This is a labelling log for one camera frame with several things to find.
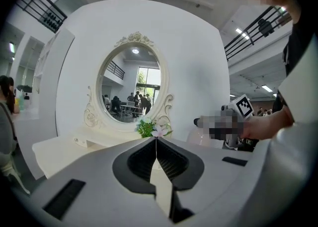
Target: chair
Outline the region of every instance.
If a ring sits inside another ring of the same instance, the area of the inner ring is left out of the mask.
[[[11,156],[11,154],[9,155],[9,161],[7,162],[7,164],[5,164],[4,166],[1,166],[1,172],[3,173],[3,175],[5,177],[9,177],[9,175],[12,175],[13,177],[15,177],[15,179],[18,181],[19,185],[22,187],[22,189],[28,194],[30,195],[30,191],[27,190],[21,179],[20,179],[20,176],[21,174],[19,172],[16,171],[16,167],[15,167],[15,164],[14,164],[14,161],[13,161],[13,158]]]

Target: oval mirror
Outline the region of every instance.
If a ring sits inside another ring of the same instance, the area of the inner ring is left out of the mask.
[[[99,98],[104,111],[114,119],[136,122],[156,104],[160,67],[155,54],[147,47],[127,46],[110,57],[102,74]]]

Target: black railing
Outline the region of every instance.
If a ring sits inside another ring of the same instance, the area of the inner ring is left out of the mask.
[[[16,4],[54,33],[67,18],[51,0],[17,0]]]
[[[281,9],[273,6],[269,7],[246,29],[242,30],[242,32],[227,46],[225,46],[224,49],[227,55],[227,60],[249,46],[254,45],[260,38],[267,37],[275,31],[275,28],[286,24],[290,20],[291,17],[286,10],[282,11]]]
[[[122,69],[120,69],[120,67],[116,65],[113,61],[110,62],[106,69],[109,70],[112,74],[115,74],[117,77],[124,79],[125,72]]]

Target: fluorescent light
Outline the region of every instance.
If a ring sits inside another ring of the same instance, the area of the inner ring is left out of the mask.
[[[9,42],[10,50],[12,53],[14,53],[14,44],[12,42]]]
[[[264,88],[265,90],[267,90],[268,92],[273,92],[273,90],[271,90],[268,86],[264,85],[262,86],[262,88]]]

